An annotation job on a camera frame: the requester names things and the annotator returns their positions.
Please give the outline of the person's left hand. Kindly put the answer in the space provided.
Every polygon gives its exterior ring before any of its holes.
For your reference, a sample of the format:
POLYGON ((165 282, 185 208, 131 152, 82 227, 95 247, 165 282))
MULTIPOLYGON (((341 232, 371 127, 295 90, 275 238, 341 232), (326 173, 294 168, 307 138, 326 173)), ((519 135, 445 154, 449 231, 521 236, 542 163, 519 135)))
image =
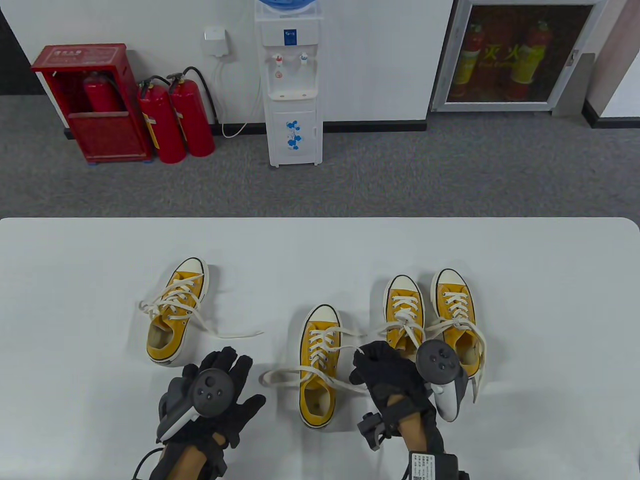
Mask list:
POLYGON ((190 421, 174 435, 176 440, 194 441, 203 439, 206 436, 223 438, 222 448, 237 448, 240 443, 240 432, 250 422, 259 410, 265 406, 266 397, 263 394, 255 394, 247 398, 245 402, 238 403, 238 398, 245 388, 250 370, 253 366, 253 359, 247 355, 238 355, 231 346, 226 346, 222 350, 214 350, 202 360, 199 365, 194 363, 183 367, 182 378, 184 384, 183 393, 187 393, 202 371, 216 369, 226 372, 230 377, 234 396, 231 405, 225 412, 213 418, 199 417, 195 421, 190 421))

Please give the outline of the person's right hand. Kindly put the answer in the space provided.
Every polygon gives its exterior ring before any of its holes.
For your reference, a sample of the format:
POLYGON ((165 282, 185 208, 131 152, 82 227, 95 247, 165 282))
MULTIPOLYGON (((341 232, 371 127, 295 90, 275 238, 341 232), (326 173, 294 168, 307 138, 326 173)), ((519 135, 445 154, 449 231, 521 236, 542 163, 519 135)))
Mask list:
POLYGON ((382 422, 400 434, 400 421, 418 414, 426 432, 437 428, 436 409, 416 364, 388 343, 378 340, 362 345, 354 354, 349 382, 366 386, 382 422))

